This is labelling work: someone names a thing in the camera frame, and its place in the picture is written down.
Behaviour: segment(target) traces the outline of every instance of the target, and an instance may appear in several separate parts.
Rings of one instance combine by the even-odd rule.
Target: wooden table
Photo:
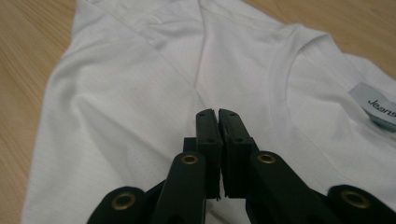
[[[396,78],[396,1],[246,0],[332,34]],[[74,0],[0,0],[0,223],[19,223],[42,96],[70,41]]]

